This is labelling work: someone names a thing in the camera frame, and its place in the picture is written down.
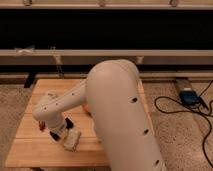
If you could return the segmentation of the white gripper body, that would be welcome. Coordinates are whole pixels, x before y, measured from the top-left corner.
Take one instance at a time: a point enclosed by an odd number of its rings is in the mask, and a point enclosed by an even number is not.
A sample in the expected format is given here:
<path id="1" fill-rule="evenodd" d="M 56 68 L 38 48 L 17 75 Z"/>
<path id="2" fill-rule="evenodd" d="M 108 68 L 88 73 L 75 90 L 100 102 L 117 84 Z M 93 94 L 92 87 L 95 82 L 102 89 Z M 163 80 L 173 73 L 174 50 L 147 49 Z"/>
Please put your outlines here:
<path id="1" fill-rule="evenodd" d="M 74 152 L 79 143 L 81 132 L 78 129 L 67 129 L 63 135 L 62 144 L 66 150 Z"/>

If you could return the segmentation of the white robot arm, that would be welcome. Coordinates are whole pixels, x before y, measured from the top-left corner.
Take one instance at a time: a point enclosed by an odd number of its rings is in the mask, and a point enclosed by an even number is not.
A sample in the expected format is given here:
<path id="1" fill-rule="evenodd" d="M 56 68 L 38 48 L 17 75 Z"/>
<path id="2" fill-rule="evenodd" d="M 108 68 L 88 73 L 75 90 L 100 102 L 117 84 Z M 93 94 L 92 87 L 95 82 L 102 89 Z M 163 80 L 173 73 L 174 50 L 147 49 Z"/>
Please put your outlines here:
<path id="1" fill-rule="evenodd" d="M 66 129 L 63 113 L 86 103 L 112 171 L 167 171 L 138 84 L 139 71 L 131 61 L 103 61 L 63 95 L 46 93 L 33 117 L 59 136 Z"/>

